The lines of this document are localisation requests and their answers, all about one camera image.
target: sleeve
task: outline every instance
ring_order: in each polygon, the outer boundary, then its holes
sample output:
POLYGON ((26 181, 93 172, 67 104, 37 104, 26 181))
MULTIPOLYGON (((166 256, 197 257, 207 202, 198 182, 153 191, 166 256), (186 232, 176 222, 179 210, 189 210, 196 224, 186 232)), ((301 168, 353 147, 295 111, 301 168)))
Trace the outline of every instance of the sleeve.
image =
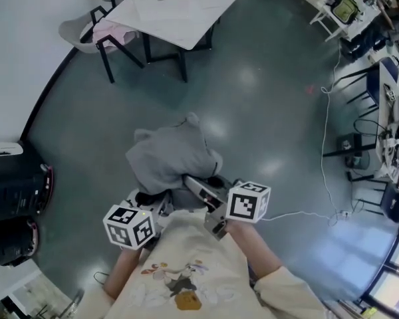
POLYGON ((285 267, 261 278, 254 289, 267 305, 292 318, 325 318, 325 308, 309 285, 285 267))
POLYGON ((102 287, 91 288, 84 293, 74 319, 103 319, 113 304, 114 300, 102 287))

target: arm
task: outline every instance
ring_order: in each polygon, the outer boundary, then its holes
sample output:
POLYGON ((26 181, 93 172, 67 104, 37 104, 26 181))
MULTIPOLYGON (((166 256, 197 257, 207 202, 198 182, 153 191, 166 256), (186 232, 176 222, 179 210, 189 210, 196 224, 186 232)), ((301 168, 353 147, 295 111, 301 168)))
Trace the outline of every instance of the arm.
POLYGON ((228 221, 232 236, 257 275, 254 289, 270 308, 285 313, 284 318, 324 319, 325 309, 303 280, 296 278, 266 245, 253 225, 228 221))
POLYGON ((133 270, 139 264, 139 257, 142 249, 131 251, 130 249, 123 249, 118 260, 112 269, 109 277, 104 284, 104 291, 112 299, 116 300, 120 295, 122 289, 133 273, 133 270))
POLYGON ((226 231, 247 257, 257 278, 263 278, 283 266, 253 225, 241 221, 229 221, 226 231))
POLYGON ((378 8, 379 8, 380 11, 381 11, 382 16, 383 16, 384 19, 387 21, 389 27, 390 27, 393 31, 395 31, 393 22, 392 22, 392 20, 389 18, 389 16, 387 15, 386 11, 384 10, 384 6, 383 6, 381 0, 377 0, 377 5, 378 5, 378 8))

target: black chair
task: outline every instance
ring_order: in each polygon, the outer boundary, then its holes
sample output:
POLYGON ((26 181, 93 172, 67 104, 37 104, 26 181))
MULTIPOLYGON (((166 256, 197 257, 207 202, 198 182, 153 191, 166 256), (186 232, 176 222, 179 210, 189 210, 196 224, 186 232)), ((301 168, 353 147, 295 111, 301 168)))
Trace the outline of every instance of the black chair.
POLYGON ((369 213, 379 214, 387 217, 395 223, 399 223, 399 189, 393 183, 387 183, 385 189, 374 189, 383 191, 380 203, 370 202, 361 199, 364 203, 380 207, 381 212, 364 209, 369 213))
POLYGON ((387 71, 393 77, 394 81, 397 82, 398 77, 399 77, 398 67, 396 66, 396 64, 394 63, 394 61, 391 58, 386 57, 386 58, 383 58, 380 61, 376 62, 374 65, 372 65, 369 68, 366 68, 364 70, 354 72, 354 73, 348 74, 347 76, 341 77, 334 84, 334 85, 338 84, 341 80, 343 80, 345 78, 359 76, 362 73, 364 73, 364 74, 362 74, 361 77, 352 81, 351 83, 346 85, 343 89, 341 89, 341 90, 344 90, 345 88, 349 87, 350 85, 354 84, 355 82, 358 82, 359 80, 362 80, 363 78, 366 77, 366 90, 364 92, 360 93, 358 96, 350 99, 346 103, 346 104, 350 104, 364 95, 366 95, 366 96, 363 97, 361 100, 365 100, 368 98, 372 99, 372 101, 374 102, 373 105, 369 106, 368 111, 365 112, 364 114, 361 114, 360 118, 365 117, 374 111, 377 111, 378 105, 380 105, 380 70, 379 70, 380 62, 382 62, 382 64, 387 68, 387 71))

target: bag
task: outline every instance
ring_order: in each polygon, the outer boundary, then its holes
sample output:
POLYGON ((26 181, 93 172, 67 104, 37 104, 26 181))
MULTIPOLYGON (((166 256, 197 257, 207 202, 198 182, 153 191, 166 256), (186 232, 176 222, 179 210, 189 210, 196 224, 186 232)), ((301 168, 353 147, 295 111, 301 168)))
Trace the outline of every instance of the bag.
POLYGON ((345 25, 350 25, 359 13, 354 0, 336 0, 331 5, 332 13, 345 25))

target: person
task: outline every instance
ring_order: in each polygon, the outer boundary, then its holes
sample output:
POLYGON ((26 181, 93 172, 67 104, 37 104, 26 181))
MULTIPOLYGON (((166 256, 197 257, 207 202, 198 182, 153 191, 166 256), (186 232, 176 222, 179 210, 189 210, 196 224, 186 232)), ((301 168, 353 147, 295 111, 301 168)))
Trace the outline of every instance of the person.
POLYGON ((370 49, 379 51, 387 41, 393 43, 399 40, 399 0, 396 3, 396 7, 385 10, 382 2, 377 0, 381 13, 369 26, 352 41, 340 39, 342 54, 349 62, 363 57, 370 49))
POLYGON ((283 266, 253 225, 228 221, 228 234, 217 241, 203 226, 204 213, 177 211, 167 219, 147 257, 122 250, 103 288, 85 293, 75 319, 325 318, 307 283, 283 266))

